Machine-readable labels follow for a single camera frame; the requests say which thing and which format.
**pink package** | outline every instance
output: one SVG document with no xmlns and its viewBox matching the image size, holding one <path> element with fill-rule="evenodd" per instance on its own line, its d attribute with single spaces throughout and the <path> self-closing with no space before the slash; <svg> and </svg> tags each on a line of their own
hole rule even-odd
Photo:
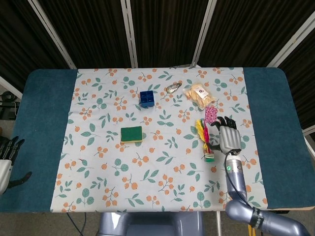
<svg viewBox="0 0 315 236">
<path fill-rule="evenodd" d="M 217 112 L 218 110 L 215 107 L 206 107 L 205 122 L 211 124 L 216 121 Z"/>
</svg>

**floor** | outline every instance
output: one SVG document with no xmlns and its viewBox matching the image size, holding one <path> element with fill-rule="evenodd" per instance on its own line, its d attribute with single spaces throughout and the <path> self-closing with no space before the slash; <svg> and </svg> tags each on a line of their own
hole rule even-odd
<svg viewBox="0 0 315 236">
<path fill-rule="evenodd" d="M 0 86 L 0 94 L 5 91 Z M 2 135 L 10 137 L 14 121 L 0 120 Z M 83 213 L 70 214 L 79 228 L 84 222 Z M 312 236 L 315 236 L 315 209 L 309 211 L 290 211 L 286 216 L 303 223 Z M 100 213 L 87 213 L 85 236 L 97 233 Z M 246 236 L 247 225 L 230 220 L 225 212 L 221 213 L 223 236 Z M 217 235 L 215 212 L 204 213 L 204 229 L 206 236 Z M 0 236 L 72 236 L 79 235 L 64 213 L 0 213 Z"/>
</svg>

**floral tablecloth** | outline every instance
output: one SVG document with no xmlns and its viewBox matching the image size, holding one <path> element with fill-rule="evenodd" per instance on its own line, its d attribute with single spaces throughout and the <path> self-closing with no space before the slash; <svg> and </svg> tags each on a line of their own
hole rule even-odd
<svg viewBox="0 0 315 236">
<path fill-rule="evenodd" d="M 183 85 L 173 94 L 166 87 Z M 204 111 L 183 89 L 202 83 L 218 116 L 236 120 L 248 201 L 267 208 L 242 68 L 80 69 L 51 203 L 53 212 L 224 210 L 230 200 L 224 155 L 204 161 L 194 128 Z M 155 106 L 139 105 L 153 90 Z M 120 128 L 142 126 L 143 142 L 120 143 Z M 209 130 L 218 144 L 218 131 Z"/>
</svg>

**white frame pole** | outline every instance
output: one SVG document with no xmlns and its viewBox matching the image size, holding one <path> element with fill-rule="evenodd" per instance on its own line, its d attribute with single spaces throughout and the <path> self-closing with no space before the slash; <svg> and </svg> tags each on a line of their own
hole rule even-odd
<svg viewBox="0 0 315 236">
<path fill-rule="evenodd" d="M 126 0 L 121 0 L 120 3 L 122 5 L 123 18 L 124 18 L 124 24 L 125 24 L 125 30 L 126 30 L 126 37 L 127 37 L 127 44 L 128 44 L 129 56 L 130 56 L 130 63 L 131 63 L 131 67 L 135 68 L 132 45 L 131 45 L 130 28 L 129 28 L 129 23 L 128 23 L 128 10 L 126 7 Z"/>
<path fill-rule="evenodd" d="M 217 0 L 209 0 L 208 1 L 205 16 L 203 18 L 199 37 L 197 40 L 196 49 L 195 49 L 195 52 L 193 54 L 192 62 L 190 65 L 191 67 L 196 67 L 197 62 L 199 60 L 199 56 L 200 56 L 200 53 L 201 53 L 201 50 L 203 47 L 203 43 L 205 42 L 205 38 L 206 38 L 208 29 L 209 29 L 209 25 L 210 25 L 213 13 L 214 13 L 215 8 L 216 8 L 216 4 L 217 4 Z"/>
<path fill-rule="evenodd" d="M 218 231 L 218 236 L 222 236 L 221 213 L 220 213 L 220 211 L 216 211 L 216 219 L 217 219 L 217 231 Z"/>
<path fill-rule="evenodd" d="M 302 132 L 303 132 L 303 135 L 304 135 L 304 136 L 307 136 L 307 135 L 309 135 L 309 134 L 314 133 L 314 132 L 315 132 L 315 125 L 312 125 L 311 127 L 308 127 L 308 128 L 306 128 L 306 129 L 303 129 Z"/>
<path fill-rule="evenodd" d="M 55 43 L 56 47 L 58 48 L 59 52 L 61 53 L 62 57 L 68 64 L 70 69 L 76 69 L 77 67 L 73 63 L 68 51 L 66 50 L 63 42 L 59 38 L 55 28 L 51 24 L 50 20 L 48 19 L 46 13 L 44 12 L 43 8 L 40 6 L 39 2 L 37 0 L 28 0 L 29 4 L 33 8 L 34 12 L 38 16 L 39 20 L 45 27 L 46 31 L 48 32 L 49 36 Z"/>
<path fill-rule="evenodd" d="M 293 50 L 306 38 L 306 36 L 315 28 L 315 12 L 303 23 L 292 38 L 284 45 L 278 54 L 271 60 L 267 67 L 278 67 Z"/>
<path fill-rule="evenodd" d="M 10 84 L 7 80 L 5 80 L 2 76 L 0 76 L 0 85 L 9 90 L 18 98 L 22 99 L 22 93 L 18 91 L 12 84 Z"/>
<path fill-rule="evenodd" d="M 130 0 L 121 0 L 123 18 L 126 30 L 127 44 L 132 68 L 138 68 L 137 50 L 134 39 Z"/>
<path fill-rule="evenodd" d="M 130 27 L 130 34 L 131 34 L 131 45 L 134 57 L 134 66 L 138 68 L 138 58 L 137 58 L 137 50 L 136 50 L 136 41 L 134 39 L 134 30 L 133 30 L 133 21 L 132 21 L 132 13 L 131 13 L 131 4 L 130 0 L 126 0 L 127 2 L 127 11 L 128 11 L 128 21 Z"/>
<path fill-rule="evenodd" d="M 304 140 L 305 140 L 305 143 L 306 143 L 306 146 L 307 146 L 307 149 L 309 150 L 312 158 L 315 160 L 315 151 L 313 150 L 313 148 L 311 147 L 309 141 L 307 141 L 307 139 L 304 137 Z"/>
</svg>

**snack bag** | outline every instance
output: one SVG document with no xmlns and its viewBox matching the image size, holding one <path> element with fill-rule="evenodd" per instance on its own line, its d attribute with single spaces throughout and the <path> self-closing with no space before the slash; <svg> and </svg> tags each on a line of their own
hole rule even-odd
<svg viewBox="0 0 315 236">
<path fill-rule="evenodd" d="M 188 99 L 192 99 L 202 110 L 215 100 L 211 93 L 200 83 L 193 84 L 190 88 L 184 89 L 183 92 Z"/>
</svg>

